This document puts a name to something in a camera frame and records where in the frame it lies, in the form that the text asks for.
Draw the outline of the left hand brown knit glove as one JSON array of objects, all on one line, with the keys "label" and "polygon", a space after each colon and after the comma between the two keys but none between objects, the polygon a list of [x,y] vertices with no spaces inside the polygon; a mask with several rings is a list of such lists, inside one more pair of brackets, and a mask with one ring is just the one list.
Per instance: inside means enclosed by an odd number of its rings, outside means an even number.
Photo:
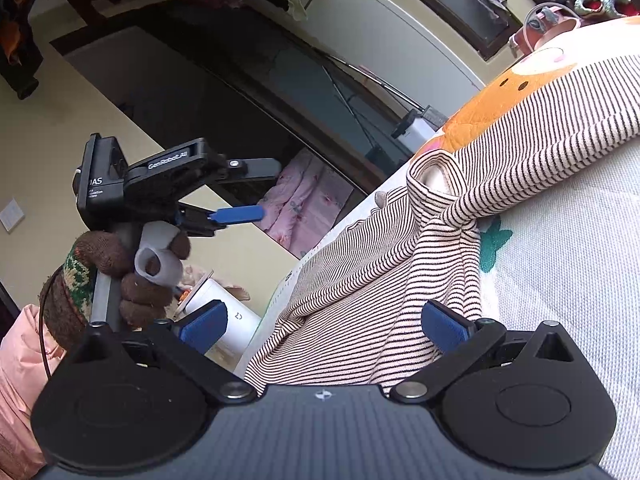
[{"label": "left hand brown knit glove", "polygon": [[85,232],[70,248],[61,269],[42,286],[39,296],[43,323],[66,350],[76,344],[90,321],[98,273],[120,281],[119,313],[134,330],[163,318],[174,299],[172,286],[154,284],[134,272],[132,257],[116,234]]}]

